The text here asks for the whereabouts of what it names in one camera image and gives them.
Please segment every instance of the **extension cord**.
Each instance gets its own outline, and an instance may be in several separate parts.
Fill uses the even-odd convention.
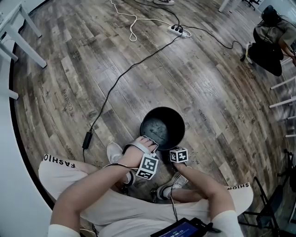
[[[168,27],[168,31],[170,31],[170,32],[172,32],[172,33],[174,33],[175,35],[180,35],[181,37],[183,37],[183,38],[188,38],[188,37],[191,37],[191,34],[190,34],[190,36],[183,30],[183,33],[181,33],[181,32],[179,32],[179,31],[176,31],[175,29],[175,27],[178,27],[177,25],[176,26],[172,26],[172,27]]]

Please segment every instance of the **finger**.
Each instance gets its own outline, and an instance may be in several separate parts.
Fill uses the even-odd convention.
[[[143,138],[143,139],[141,140],[141,143],[144,144],[144,143],[146,143],[147,141],[150,141],[150,140],[149,140],[149,138],[146,138],[146,137],[145,137],[145,138]]]
[[[147,141],[147,142],[144,143],[144,145],[145,145],[146,147],[149,147],[149,146],[151,146],[151,145],[153,145],[153,144],[154,144],[154,142],[152,142],[151,140],[149,140],[149,141]]]
[[[157,147],[157,145],[152,145],[152,146],[149,146],[148,147],[148,150],[150,151],[150,152],[152,152],[152,151],[154,151],[154,149]]]
[[[141,136],[141,137],[138,137],[138,138],[136,139],[136,141],[139,142],[139,141],[141,141],[143,138],[144,138],[144,137],[142,137],[142,136]]]

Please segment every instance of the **screen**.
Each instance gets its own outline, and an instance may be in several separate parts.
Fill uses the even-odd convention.
[[[161,235],[160,237],[189,237],[196,231],[198,231],[198,228],[187,222],[183,222],[182,224]]]

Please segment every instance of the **sock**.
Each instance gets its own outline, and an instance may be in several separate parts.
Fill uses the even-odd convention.
[[[170,197],[171,197],[171,188],[172,188],[172,187],[166,187],[166,188],[162,191],[164,197],[166,197],[166,198],[170,198]]]
[[[130,174],[130,172],[128,172],[128,173],[126,174],[126,177],[128,178],[128,181],[127,181],[126,183],[129,183],[130,180],[131,180],[131,174]]]

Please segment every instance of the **shoe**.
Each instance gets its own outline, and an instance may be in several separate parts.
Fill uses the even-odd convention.
[[[123,151],[122,148],[116,143],[110,143],[107,146],[107,156],[110,164],[117,163],[118,160],[122,158],[123,156],[122,151]],[[128,178],[128,182],[127,183],[124,182],[126,186],[131,186],[135,183],[136,176],[132,171],[127,173],[126,177]]]
[[[175,4],[174,0],[154,0],[153,2],[155,4],[168,5],[168,6],[171,6],[171,5]]]
[[[157,194],[158,199],[160,199],[160,200],[169,199],[169,196],[171,194],[172,186],[173,186],[173,189],[182,188],[188,182],[188,180],[182,175],[180,175],[180,177],[175,181],[175,179],[179,175],[180,175],[179,172],[175,173],[174,176],[172,177],[172,179],[168,183],[160,186],[157,189],[156,194]]]
[[[253,64],[253,61],[251,60],[251,58],[249,56],[249,49],[250,49],[251,46],[252,46],[251,43],[247,43],[247,45],[246,45],[246,59],[248,60],[248,62],[250,64]]]

